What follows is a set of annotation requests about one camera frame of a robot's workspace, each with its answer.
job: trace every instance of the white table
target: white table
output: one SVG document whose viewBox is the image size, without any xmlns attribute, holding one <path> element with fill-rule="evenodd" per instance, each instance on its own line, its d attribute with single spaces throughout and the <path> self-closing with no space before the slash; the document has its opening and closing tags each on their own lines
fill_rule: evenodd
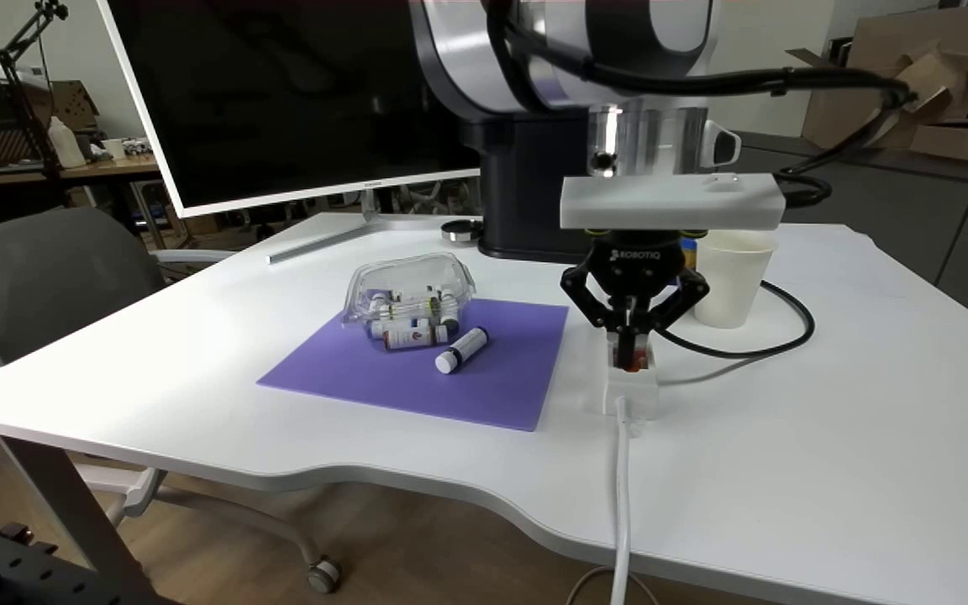
<svg viewBox="0 0 968 605">
<path fill-rule="evenodd" d="M 472 502 L 607 561 L 602 336 L 575 310 L 533 434 L 254 384 L 344 305 L 360 262 L 445 253 L 436 229 L 384 229 L 265 262 L 330 229 L 345 218 L 301 223 L 0 369 L 0 437 L 38 487 L 53 487 L 29 465 L 51 448 L 254 490 L 373 480 Z M 565 302 L 562 264 L 458 255 L 486 298 Z M 968 311 L 829 225 L 786 225 L 770 280 L 815 311 L 811 345 L 712 377 L 727 364 L 654 344 L 657 401 L 633 410 L 634 569 L 778 600 L 968 600 Z M 735 336 L 680 331 L 757 345 L 795 318 L 764 295 Z M 91 542 L 78 525 L 95 515 L 60 515 Z"/>
</svg>

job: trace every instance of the wall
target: wall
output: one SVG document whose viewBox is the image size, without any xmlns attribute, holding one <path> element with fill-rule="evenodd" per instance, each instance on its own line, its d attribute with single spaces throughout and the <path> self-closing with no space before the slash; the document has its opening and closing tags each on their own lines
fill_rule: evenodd
<svg viewBox="0 0 968 605">
<path fill-rule="evenodd" d="M 142 133 L 142 118 L 128 98 L 125 76 L 110 53 L 110 39 L 102 22 L 95 0 L 62 0 L 67 20 L 57 20 L 45 37 L 45 68 L 53 79 L 85 79 L 86 93 L 102 107 L 102 126 L 107 133 Z M 33 13 L 29 0 L 0 0 L 0 48 Z M 29 48 L 22 62 L 40 62 L 40 50 Z"/>
<path fill-rule="evenodd" d="M 934 7 L 934 0 L 715 0 L 710 69 L 801 68 L 786 50 L 825 50 L 858 18 Z M 807 93 L 712 102 L 712 118 L 740 131 L 795 136 Z"/>
</svg>

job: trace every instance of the cable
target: cable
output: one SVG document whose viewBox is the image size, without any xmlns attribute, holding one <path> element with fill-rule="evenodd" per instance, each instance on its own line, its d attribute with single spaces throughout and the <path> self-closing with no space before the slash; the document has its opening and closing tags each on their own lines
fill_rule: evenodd
<svg viewBox="0 0 968 605">
<path fill-rule="evenodd" d="M 43 37 L 38 39 L 38 50 L 40 50 L 40 69 L 43 69 L 43 83 L 45 83 L 45 98 L 51 98 L 51 114 L 57 114 L 57 98 L 53 98 L 53 79 L 51 79 L 51 68 L 45 68 Z"/>
<path fill-rule="evenodd" d="M 625 605 L 629 584 L 629 425 L 625 397 L 614 397 L 612 507 L 614 507 L 614 579 L 612 605 Z"/>
<path fill-rule="evenodd" d="M 829 181 L 791 168 L 773 171 L 773 179 L 786 198 L 786 208 L 811 208 L 832 195 Z"/>
<path fill-rule="evenodd" d="M 505 79 L 509 83 L 509 93 L 526 111 L 547 114 L 551 107 L 540 102 L 536 88 L 531 83 L 526 61 L 525 61 L 526 53 L 515 53 L 515 48 L 506 44 L 506 33 L 509 33 L 506 22 L 509 22 L 515 4 L 509 0 L 481 0 L 481 4 L 486 13 L 486 39 L 490 39 L 490 50 Z"/>
<path fill-rule="evenodd" d="M 587 571 L 575 581 L 575 589 L 565 593 L 562 605 L 577 605 L 582 590 L 586 590 L 592 581 L 607 579 L 607 573 L 612 573 L 612 569 L 587 569 Z M 640 589 L 640 593 L 645 593 L 652 605 L 657 605 L 654 590 L 652 590 L 637 573 L 629 573 L 629 579 L 633 579 L 634 589 Z"/>
<path fill-rule="evenodd" d="M 813 339 L 815 331 L 815 318 L 813 311 L 786 289 L 773 285 L 773 281 L 760 281 L 765 291 L 778 295 L 801 318 L 802 318 L 802 331 L 795 339 L 786 339 L 778 345 L 765 345 L 765 348 L 712 348 L 712 345 L 703 345 L 703 344 L 693 344 L 693 339 L 683 339 L 676 331 L 663 331 L 668 344 L 683 345 L 683 348 L 693 348 L 693 351 L 703 351 L 703 356 L 719 356 L 719 359 L 765 359 L 765 356 L 778 356 L 786 348 L 795 348 L 802 344 Z"/>
<path fill-rule="evenodd" d="M 710 76 L 640 76 L 633 69 L 598 62 L 592 61 L 592 53 L 547 39 L 545 33 L 525 30 L 509 20 L 505 20 L 505 30 L 490 30 L 497 57 L 509 53 L 506 44 L 497 44 L 499 33 L 519 57 L 533 53 L 554 62 L 559 69 L 568 69 L 582 79 L 619 88 L 619 91 L 668 93 L 668 98 L 729 98 L 729 93 L 778 98 L 786 91 L 880 91 L 882 98 L 880 98 L 878 114 L 868 125 L 859 125 L 854 133 L 847 133 L 832 149 L 793 168 L 773 171 L 777 181 L 783 184 L 786 208 L 811 208 L 829 198 L 832 188 L 820 179 L 811 179 L 807 171 L 822 168 L 838 156 L 847 156 L 859 149 L 870 149 L 897 118 L 897 111 L 915 98 L 906 83 L 870 74 L 870 69 L 854 69 L 854 68 L 795 68 L 795 69 L 783 68 L 783 69 L 729 69 L 729 74 L 710 74 Z"/>
</svg>

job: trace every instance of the black chair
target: black chair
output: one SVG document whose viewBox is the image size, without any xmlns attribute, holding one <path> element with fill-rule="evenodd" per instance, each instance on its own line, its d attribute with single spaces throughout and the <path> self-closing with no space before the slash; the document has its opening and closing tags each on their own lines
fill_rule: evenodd
<svg viewBox="0 0 968 605">
<path fill-rule="evenodd" d="M 203 264 L 229 253 L 164 253 L 161 258 L 95 208 L 57 208 L 0 223 L 0 367 L 69 336 L 164 285 L 161 264 Z M 340 569 L 317 556 L 310 536 L 289 522 L 196 490 L 164 487 L 164 470 L 78 465 L 91 490 L 116 502 L 107 517 L 121 525 L 152 502 L 212 509 L 265 534 L 286 536 L 301 552 L 310 584 L 333 590 Z"/>
</svg>

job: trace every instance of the floor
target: floor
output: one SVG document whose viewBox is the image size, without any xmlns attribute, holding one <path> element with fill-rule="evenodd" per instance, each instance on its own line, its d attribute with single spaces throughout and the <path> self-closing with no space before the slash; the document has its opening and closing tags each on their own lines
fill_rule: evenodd
<svg viewBox="0 0 968 605">
<path fill-rule="evenodd" d="M 254 503 L 254 494 L 170 480 Z M 187 605 L 562 605 L 587 571 L 587 565 L 536 547 L 515 525 L 471 503 L 367 482 L 330 482 L 257 503 L 310 527 L 313 542 L 344 565 L 345 584 L 337 593 L 307 589 L 300 553 L 289 545 L 212 515 L 154 503 L 144 517 L 125 522 L 121 534 L 154 589 Z M 3 522 L 29 525 L 40 542 L 60 545 L 60 556 L 79 561 L 0 454 Z M 664 605 L 752 605 L 654 579 L 645 584 Z M 598 600 L 607 600 L 607 581 L 593 581 L 577 597 L 577 605 Z"/>
</svg>

